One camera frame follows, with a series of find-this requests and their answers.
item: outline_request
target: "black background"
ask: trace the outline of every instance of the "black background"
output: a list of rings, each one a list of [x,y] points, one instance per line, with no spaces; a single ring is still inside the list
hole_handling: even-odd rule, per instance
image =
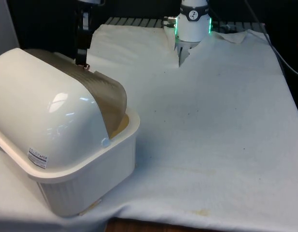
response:
[[[298,0],[249,0],[260,21],[266,23],[273,45],[298,70]],[[177,15],[181,0],[106,0],[94,9],[94,26],[110,16],[161,18]],[[75,54],[76,0],[8,0],[22,48]],[[253,22],[243,0],[211,0],[225,21]],[[286,67],[286,80],[298,107],[298,77]]]

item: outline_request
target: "white cloth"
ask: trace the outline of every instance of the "white cloth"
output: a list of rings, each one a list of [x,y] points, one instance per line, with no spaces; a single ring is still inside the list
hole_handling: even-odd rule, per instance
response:
[[[298,111],[268,44],[211,35],[178,68],[166,42],[162,29],[102,26],[88,53],[141,117],[134,173],[84,216],[59,218],[0,161],[0,221],[298,231]]]

